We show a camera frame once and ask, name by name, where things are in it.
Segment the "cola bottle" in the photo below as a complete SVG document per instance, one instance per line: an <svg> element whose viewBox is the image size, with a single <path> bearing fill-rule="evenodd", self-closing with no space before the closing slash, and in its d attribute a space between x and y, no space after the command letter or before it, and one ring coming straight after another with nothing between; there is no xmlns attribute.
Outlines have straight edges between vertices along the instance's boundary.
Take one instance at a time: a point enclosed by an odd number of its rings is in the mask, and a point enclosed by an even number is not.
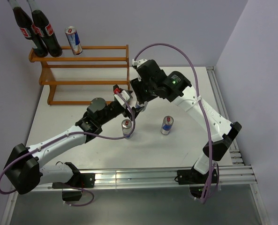
<svg viewBox="0 0 278 225"><path fill-rule="evenodd" d="M34 25L46 45L49 54L52 57L60 57L62 55L62 48L46 15L34 0L28 0L27 3L31 10Z"/></svg>
<svg viewBox="0 0 278 225"><path fill-rule="evenodd" d="M48 55L48 50L36 31L35 25L16 0L7 0L10 4L16 23L23 36L29 41L36 56L43 58Z"/></svg>

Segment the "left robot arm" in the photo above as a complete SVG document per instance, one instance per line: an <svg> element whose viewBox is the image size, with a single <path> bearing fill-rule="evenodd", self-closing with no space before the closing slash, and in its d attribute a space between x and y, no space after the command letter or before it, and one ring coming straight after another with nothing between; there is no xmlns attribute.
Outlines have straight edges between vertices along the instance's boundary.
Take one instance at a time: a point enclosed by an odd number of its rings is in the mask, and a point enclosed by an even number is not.
<svg viewBox="0 0 278 225"><path fill-rule="evenodd" d="M74 164L46 164L65 151L100 137L102 125L120 114L131 120L137 117L134 107L125 106L117 100L110 104L102 98L92 100L83 117L62 134L28 147L24 144L15 146L4 167L4 174L21 195L46 183L79 188L82 176Z"/></svg>

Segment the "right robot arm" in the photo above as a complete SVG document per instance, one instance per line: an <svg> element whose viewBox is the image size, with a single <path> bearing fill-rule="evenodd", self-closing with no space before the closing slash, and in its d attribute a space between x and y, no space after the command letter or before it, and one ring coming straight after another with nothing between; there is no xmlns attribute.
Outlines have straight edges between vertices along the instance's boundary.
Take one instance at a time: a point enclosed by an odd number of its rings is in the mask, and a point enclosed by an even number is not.
<svg viewBox="0 0 278 225"><path fill-rule="evenodd" d="M210 161L220 161L229 149L242 126L220 115L197 93L191 82L181 72L166 75L155 60L133 61L138 77L130 84L139 104L159 97L166 99L190 115L205 131L210 140L193 166L192 179L201 183L208 177Z"/></svg>

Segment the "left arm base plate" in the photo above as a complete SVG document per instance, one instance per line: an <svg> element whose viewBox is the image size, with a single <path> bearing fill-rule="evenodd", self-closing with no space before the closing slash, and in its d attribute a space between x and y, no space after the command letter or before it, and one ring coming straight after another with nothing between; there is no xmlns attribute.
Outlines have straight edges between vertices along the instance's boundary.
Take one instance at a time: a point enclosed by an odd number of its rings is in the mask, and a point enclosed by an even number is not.
<svg viewBox="0 0 278 225"><path fill-rule="evenodd" d="M60 183L55 182L52 184L53 189L60 188L93 188L95 185L95 174L94 173L80 173L73 176L68 182Z"/></svg>

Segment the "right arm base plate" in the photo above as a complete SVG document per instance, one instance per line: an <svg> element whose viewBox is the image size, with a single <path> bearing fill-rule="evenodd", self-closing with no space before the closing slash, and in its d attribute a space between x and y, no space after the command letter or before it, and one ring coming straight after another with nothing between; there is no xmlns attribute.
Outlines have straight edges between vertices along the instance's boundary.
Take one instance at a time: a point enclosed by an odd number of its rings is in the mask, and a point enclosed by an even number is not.
<svg viewBox="0 0 278 225"><path fill-rule="evenodd" d="M177 170L177 175L174 181L179 185L201 185L207 182L210 171L206 174L201 174L194 168Z"/></svg>

